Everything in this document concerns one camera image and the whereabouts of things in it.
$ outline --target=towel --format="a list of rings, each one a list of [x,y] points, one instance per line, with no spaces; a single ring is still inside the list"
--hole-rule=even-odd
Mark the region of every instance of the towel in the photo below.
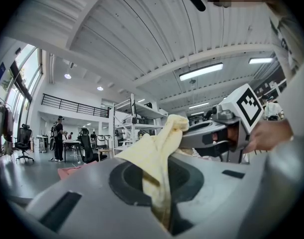
[[[183,132],[188,127],[187,118],[169,115],[158,135],[145,134],[138,142],[117,155],[143,170],[143,192],[151,197],[152,211],[166,229],[169,227],[171,214],[167,160],[178,149]]]

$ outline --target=black office chair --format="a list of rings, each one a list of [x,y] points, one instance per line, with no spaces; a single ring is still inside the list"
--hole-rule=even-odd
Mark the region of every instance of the black office chair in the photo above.
[[[34,161],[32,157],[25,156],[25,153],[27,153],[26,151],[30,149],[30,136],[32,131],[31,129],[29,129],[30,128],[29,125],[22,124],[21,126],[22,127],[19,129],[19,137],[18,137],[19,141],[17,141],[14,144],[14,146],[22,151],[22,156],[16,158],[16,161],[17,159],[21,159],[21,158],[24,158],[25,162],[26,162],[26,158],[28,160],[32,159],[32,161]]]
[[[90,137],[89,137],[89,131],[86,128],[83,128],[80,134],[80,141],[81,141],[81,146],[84,148],[86,156],[82,157],[82,161],[86,164],[91,163],[93,161],[99,161],[99,154],[98,153],[93,153],[93,150],[91,148],[91,142],[90,142]],[[103,160],[107,158],[107,155],[102,155],[100,154],[100,160]]]

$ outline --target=ceiling light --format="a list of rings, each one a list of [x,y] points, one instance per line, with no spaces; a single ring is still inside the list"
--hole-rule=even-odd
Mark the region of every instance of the ceiling light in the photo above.
[[[273,58],[251,58],[249,64],[271,63]]]
[[[199,107],[199,106],[205,106],[205,105],[208,105],[208,104],[209,104],[209,103],[204,103],[204,104],[201,104],[201,105],[191,106],[190,109],[196,108],[196,107]]]
[[[204,112],[200,112],[200,113],[195,113],[195,114],[191,114],[191,116],[193,115],[198,115],[198,114],[203,114]]]
[[[214,71],[221,70],[222,67],[223,67],[223,63],[218,63],[218,64],[211,65],[211,66],[205,66],[203,68],[196,69],[196,70],[190,71],[188,73],[181,74],[180,79],[181,79],[181,81],[184,81],[184,80],[190,79],[192,77],[197,77],[197,76],[202,75],[202,74],[207,74],[207,73],[211,73],[211,72],[214,72]]]

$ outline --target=black metal railing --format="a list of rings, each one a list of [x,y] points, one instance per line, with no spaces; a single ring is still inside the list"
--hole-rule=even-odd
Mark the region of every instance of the black metal railing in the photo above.
[[[45,106],[54,107],[57,109],[62,109],[62,110],[81,113],[81,114],[89,114],[93,116],[100,116],[104,118],[108,118],[108,114],[109,114],[109,109],[106,110],[93,106],[87,106],[69,100],[65,100],[62,98],[50,96],[47,94],[43,94],[43,99],[41,104]]]

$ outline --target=floor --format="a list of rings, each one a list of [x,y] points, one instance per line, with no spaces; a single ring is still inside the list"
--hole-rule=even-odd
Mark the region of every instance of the floor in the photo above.
[[[34,159],[24,161],[15,160],[21,152],[15,152],[12,157],[0,157],[0,180],[5,192],[15,202],[28,203],[37,194],[47,189],[60,180],[58,168],[74,167],[78,164],[75,157],[70,156],[72,151],[67,151],[67,162],[49,162],[54,152],[48,153],[29,152],[29,157]]]

